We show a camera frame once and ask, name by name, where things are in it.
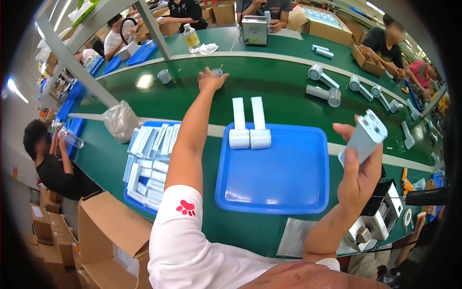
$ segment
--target gray machine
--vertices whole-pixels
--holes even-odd
[[[242,31],[245,44],[266,45],[268,40],[268,21],[265,16],[245,15]]]

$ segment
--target bubble wrap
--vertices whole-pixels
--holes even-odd
[[[119,143],[130,141],[133,130],[141,127],[136,114],[125,100],[103,113],[104,126]]]
[[[276,255],[282,257],[302,258],[303,243],[305,241],[306,235],[316,223],[317,221],[305,221],[295,218],[288,218]],[[377,240],[372,240],[366,247],[365,251],[372,249],[376,243]],[[351,255],[358,253],[358,251],[351,248],[343,239],[340,241],[336,252],[337,255]]]

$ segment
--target tape roll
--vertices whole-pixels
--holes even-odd
[[[404,226],[407,227],[409,225],[409,223],[411,222],[411,217],[412,217],[412,211],[411,209],[407,209],[403,217]]]

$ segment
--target orange tool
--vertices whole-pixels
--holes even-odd
[[[407,194],[408,191],[413,191],[414,187],[412,187],[412,183],[407,179],[407,168],[405,167],[403,170],[403,176],[401,177],[401,185],[403,187],[403,196]]]

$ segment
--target pink t-shirt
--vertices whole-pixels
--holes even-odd
[[[428,64],[422,60],[416,60],[409,65],[409,69],[412,70],[417,81],[420,82],[425,89],[430,88],[430,76],[428,75],[427,65]]]

